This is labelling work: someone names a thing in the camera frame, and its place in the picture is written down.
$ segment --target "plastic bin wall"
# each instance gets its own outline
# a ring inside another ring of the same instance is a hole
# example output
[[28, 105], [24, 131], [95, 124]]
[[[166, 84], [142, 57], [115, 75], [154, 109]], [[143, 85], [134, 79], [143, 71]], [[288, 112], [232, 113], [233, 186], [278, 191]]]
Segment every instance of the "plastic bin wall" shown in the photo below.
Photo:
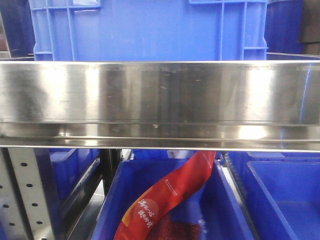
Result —
[[228, 156], [236, 173], [245, 184], [245, 172], [250, 161], [270, 162], [320, 162], [320, 153], [314, 152], [254, 152], [230, 151]]
[[6, 237], [6, 235], [5, 235], [4, 229], [3, 229], [3, 227], [1, 226], [1, 223], [0, 223], [0, 239], [1, 239], [1, 240], [7, 240], [7, 237]]
[[320, 163], [252, 161], [246, 205], [261, 240], [320, 239]]
[[[186, 159], [134, 159], [121, 162], [92, 240], [112, 240], [128, 207], [145, 190], [185, 162]], [[174, 221], [200, 224], [200, 240], [253, 240], [218, 161], [206, 185], [170, 213]]]
[[87, 168], [99, 154], [98, 149], [50, 148], [50, 159], [60, 199], [66, 199]]
[[29, 0], [36, 60], [263, 60], [267, 0]]
[[301, 54], [299, 43], [303, 0], [269, 0], [265, 24], [268, 52]]
[[79, 180], [78, 150], [50, 153], [54, 179], [60, 199], [66, 199]]

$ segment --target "stainless steel shelf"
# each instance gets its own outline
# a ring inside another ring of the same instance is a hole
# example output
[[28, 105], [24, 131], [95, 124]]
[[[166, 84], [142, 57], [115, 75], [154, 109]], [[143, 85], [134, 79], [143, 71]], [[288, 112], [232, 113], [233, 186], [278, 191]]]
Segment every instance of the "stainless steel shelf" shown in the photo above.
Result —
[[320, 61], [0, 62], [0, 146], [320, 151]]

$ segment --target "perforated metal post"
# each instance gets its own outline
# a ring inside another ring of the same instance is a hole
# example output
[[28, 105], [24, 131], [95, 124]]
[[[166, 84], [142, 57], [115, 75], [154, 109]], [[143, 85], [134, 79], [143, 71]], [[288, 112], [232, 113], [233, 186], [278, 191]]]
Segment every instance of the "perforated metal post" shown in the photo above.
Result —
[[33, 239], [6, 148], [0, 148], [0, 222], [8, 240]]
[[65, 240], [48, 149], [8, 149], [34, 240]]

